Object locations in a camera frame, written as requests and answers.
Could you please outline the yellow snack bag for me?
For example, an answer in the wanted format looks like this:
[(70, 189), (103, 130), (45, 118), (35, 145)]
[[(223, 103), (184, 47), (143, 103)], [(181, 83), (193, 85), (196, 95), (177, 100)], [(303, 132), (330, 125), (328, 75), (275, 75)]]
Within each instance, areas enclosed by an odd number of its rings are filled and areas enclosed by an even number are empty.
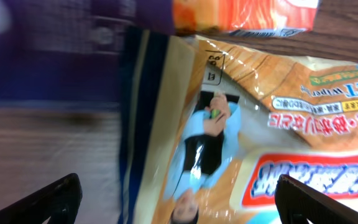
[(131, 27), (119, 73), (119, 223), (282, 223), (282, 174), (358, 212), (358, 63)]

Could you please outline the purple red pad package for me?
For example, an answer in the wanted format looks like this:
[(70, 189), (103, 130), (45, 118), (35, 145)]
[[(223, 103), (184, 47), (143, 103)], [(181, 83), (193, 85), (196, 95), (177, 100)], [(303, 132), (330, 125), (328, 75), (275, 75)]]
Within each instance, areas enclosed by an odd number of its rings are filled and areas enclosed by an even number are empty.
[(0, 106), (114, 110), (129, 27), (172, 34), (161, 0), (0, 0)]

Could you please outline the small orange snack packet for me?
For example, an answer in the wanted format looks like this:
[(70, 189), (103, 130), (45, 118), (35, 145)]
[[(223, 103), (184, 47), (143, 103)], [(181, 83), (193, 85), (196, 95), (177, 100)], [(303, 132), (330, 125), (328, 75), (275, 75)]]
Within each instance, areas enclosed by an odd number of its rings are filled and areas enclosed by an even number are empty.
[(319, 0), (174, 0), (179, 34), (290, 37), (313, 29)]

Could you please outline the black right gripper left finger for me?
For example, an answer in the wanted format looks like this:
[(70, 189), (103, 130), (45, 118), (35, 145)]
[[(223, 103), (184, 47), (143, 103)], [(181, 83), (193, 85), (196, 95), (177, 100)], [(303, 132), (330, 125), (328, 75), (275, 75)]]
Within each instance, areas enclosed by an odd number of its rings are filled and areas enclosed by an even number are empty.
[(0, 224), (74, 224), (82, 196), (78, 175), (68, 174), (0, 210)]

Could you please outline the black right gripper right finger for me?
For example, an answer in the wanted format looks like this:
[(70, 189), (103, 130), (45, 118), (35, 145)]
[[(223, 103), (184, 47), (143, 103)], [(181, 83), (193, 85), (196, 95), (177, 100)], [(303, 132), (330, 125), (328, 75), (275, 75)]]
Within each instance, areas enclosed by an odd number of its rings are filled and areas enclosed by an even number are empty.
[(358, 212), (304, 183), (282, 174), (275, 204), (283, 224), (358, 224)]

